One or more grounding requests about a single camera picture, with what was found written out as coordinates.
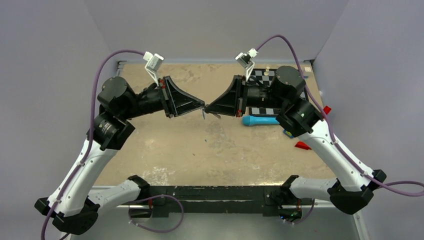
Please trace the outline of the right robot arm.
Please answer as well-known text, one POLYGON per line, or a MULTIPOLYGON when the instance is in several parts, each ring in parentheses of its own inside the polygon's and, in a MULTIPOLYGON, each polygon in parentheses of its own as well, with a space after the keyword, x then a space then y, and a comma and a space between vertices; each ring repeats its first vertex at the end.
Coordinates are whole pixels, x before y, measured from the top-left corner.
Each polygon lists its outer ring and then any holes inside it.
POLYGON ((205 112, 241 117, 248 107, 278 110, 279 125, 310 147, 335 174, 330 179, 292 175, 281 186, 282 200, 288 204, 304 198, 329 201, 343 213, 355 214, 368 205, 377 182, 387 176, 361 163, 337 137, 331 136, 323 114, 302 97, 305 87, 306 81, 292 66, 277 68, 269 85, 235 75, 228 89, 208 104, 205 112))

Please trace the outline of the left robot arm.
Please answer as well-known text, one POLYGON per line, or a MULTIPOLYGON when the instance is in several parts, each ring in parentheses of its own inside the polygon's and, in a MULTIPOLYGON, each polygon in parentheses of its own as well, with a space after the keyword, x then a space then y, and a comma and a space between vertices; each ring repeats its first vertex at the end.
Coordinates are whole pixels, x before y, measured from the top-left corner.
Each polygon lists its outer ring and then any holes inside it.
POLYGON ((81 235, 107 210, 129 202, 142 205, 150 198, 149 183, 137 175, 90 194, 100 173, 135 130, 131 119, 160 111, 174 118, 205 106, 203 100, 177 87, 169 76, 140 93, 134 92, 123 77, 115 76, 103 83, 97 100, 99 113, 91 121, 74 165, 55 192, 34 205, 57 230, 66 234, 81 235))

